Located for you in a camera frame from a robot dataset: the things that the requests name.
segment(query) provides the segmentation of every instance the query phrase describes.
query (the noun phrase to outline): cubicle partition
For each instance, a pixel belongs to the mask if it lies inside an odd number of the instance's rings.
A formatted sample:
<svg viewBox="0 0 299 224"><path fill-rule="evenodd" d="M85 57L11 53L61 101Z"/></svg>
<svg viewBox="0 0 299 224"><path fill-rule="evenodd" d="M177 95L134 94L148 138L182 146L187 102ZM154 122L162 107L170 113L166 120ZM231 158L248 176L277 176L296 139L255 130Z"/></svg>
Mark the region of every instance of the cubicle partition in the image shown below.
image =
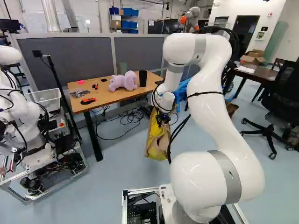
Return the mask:
<svg viewBox="0 0 299 224"><path fill-rule="evenodd" d="M40 58L32 51L41 50L51 55L62 86L68 82L121 73L121 64L127 70L146 69L161 76L167 68L163 59L163 42L167 35L141 34L85 34L48 33L12 34L12 46L23 54L21 66L33 91L56 87L55 79ZM190 66L184 69L183 79Z"/></svg>

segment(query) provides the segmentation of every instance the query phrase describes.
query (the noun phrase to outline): black chair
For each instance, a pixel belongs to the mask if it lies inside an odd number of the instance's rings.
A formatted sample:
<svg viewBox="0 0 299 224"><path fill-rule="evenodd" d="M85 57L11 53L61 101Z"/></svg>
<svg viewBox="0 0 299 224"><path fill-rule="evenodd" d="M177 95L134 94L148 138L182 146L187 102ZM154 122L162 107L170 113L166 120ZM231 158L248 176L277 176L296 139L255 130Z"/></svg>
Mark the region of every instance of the black chair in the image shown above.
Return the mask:
<svg viewBox="0 0 299 224"><path fill-rule="evenodd" d="M286 139L290 130L299 124L299 58L297 62L286 61L281 67L275 81L264 90L262 105L270 112L265 116L271 124L263 127L243 118L242 124L249 123L256 127L256 131L241 131L240 134L262 134L267 138L272 153L270 159L275 159L277 152L272 137L286 144L288 151L299 151L299 146L292 145ZM286 127L282 137L274 133L274 125Z"/></svg>
<svg viewBox="0 0 299 224"><path fill-rule="evenodd" d="M280 59L280 58L276 58L273 65L272 65L272 68L271 70L274 69L274 67L277 65L279 70L281 69L281 65L283 65L285 62L287 62L287 60L284 60L284 59ZM265 86L263 86L262 84L260 84L260 86L258 87L254 97L252 98L252 102L257 98L257 96L261 93L261 91L265 88Z"/></svg>

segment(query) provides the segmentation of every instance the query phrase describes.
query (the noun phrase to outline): cardboard box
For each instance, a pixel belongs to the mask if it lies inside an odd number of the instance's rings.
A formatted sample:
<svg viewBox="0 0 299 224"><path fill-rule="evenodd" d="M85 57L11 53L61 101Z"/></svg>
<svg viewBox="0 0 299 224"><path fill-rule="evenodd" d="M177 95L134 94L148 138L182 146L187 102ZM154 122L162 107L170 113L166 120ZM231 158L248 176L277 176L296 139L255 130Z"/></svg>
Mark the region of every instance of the cardboard box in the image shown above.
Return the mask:
<svg viewBox="0 0 299 224"><path fill-rule="evenodd" d="M112 28L121 28L121 21L120 20L112 20L111 27Z"/></svg>
<svg viewBox="0 0 299 224"><path fill-rule="evenodd" d="M246 65L246 64L259 65L260 63L263 63L266 61L263 58L263 55L264 55L263 50L253 49L252 51L246 52L246 54L240 58L240 60L241 60L240 64L241 65Z"/></svg>

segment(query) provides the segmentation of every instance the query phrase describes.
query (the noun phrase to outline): desk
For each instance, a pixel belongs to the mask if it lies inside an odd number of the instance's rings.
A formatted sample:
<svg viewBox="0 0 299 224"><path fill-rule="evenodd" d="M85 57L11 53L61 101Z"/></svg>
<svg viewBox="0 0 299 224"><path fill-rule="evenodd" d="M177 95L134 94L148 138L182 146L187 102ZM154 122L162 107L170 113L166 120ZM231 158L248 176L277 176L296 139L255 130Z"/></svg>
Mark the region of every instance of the desk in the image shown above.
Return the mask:
<svg viewBox="0 0 299 224"><path fill-rule="evenodd" d="M243 65L244 67L255 69L255 72L253 74L245 72L245 71L239 71L234 69L233 76L240 76L243 77L238 90L234 96L234 98L237 98L241 89L243 88L245 82L247 79L256 81L260 83L262 86L267 85L268 83L274 81L275 77L277 76L278 72L270 69L266 69L262 66L256 66L252 64Z"/></svg>
<svg viewBox="0 0 299 224"><path fill-rule="evenodd" d="M75 89L83 89L91 92L85 95L84 97L80 97L77 99L71 97L71 108L73 113L84 113L87 129L90 135L94 154L97 161L101 161L103 159L103 154L98 143L98 139L93 127L93 121L91 119L89 111L98 107L148 94L152 92L157 86L155 84L155 81L163 80L160 76L148 71L146 87L139 87L139 72L136 71L135 73L137 74L138 78L138 88L133 91L128 91L124 88L119 88L115 92L110 92L108 86L110 85L110 79L112 78L112 76L87 79L84 80L83 84L79 84L78 82L71 82L67 84L70 92L72 92ZM101 81L101 79L104 78L107 79L106 82ZM93 84L98 84L99 88L97 90L93 89ZM82 105L80 102L85 98L96 98L97 101L92 102L88 105Z"/></svg>

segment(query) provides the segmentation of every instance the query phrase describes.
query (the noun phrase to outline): plush toy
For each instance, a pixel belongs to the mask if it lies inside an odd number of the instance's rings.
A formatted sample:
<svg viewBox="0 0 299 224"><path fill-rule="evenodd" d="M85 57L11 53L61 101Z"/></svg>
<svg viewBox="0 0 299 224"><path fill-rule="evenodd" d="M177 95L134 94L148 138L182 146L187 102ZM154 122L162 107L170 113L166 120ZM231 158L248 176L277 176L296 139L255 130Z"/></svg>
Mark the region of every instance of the plush toy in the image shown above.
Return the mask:
<svg viewBox="0 0 299 224"><path fill-rule="evenodd" d="M114 92L118 87L124 87L129 91L137 89L137 75L135 74L135 72L127 71L124 76L112 75L109 90L111 92Z"/></svg>

